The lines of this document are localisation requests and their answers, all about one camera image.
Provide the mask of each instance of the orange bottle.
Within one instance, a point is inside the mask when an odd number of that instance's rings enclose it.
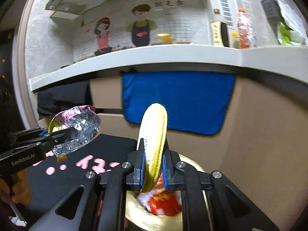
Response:
[[[240,38],[240,49],[247,49],[251,47],[249,35],[251,31],[250,19],[245,14],[244,8],[238,8],[238,35]]]

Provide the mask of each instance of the plastic bottle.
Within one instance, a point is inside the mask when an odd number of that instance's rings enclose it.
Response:
[[[227,22],[220,14],[219,9],[214,9],[213,21],[211,22],[213,46],[229,47]]]
[[[238,8],[238,34],[240,38],[240,49],[247,49],[254,46],[251,21],[246,16],[244,8]]]

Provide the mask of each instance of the white countertop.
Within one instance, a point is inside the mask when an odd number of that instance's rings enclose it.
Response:
[[[275,45],[239,50],[199,44],[155,45],[111,52],[32,78],[29,84],[31,91],[34,91],[90,72],[149,63],[231,65],[265,70],[308,84],[308,48]]]

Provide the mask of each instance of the air vent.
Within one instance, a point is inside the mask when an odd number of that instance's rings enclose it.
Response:
[[[248,15],[249,18],[252,18],[254,15],[252,13],[250,2],[247,0],[242,0],[243,7],[245,9],[246,15]]]
[[[221,7],[221,15],[226,18],[227,25],[233,27],[232,14],[230,9],[230,4],[228,0],[219,0]]]

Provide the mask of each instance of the crumpled foil wrapper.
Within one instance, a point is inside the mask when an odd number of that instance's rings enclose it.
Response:
[[[100,131],[100,117],[90,108],[71,117],[68,124],[78,130],[78,137],[75,140],[56,145],[52,152],[57,157],[63,157],[89,144]]]

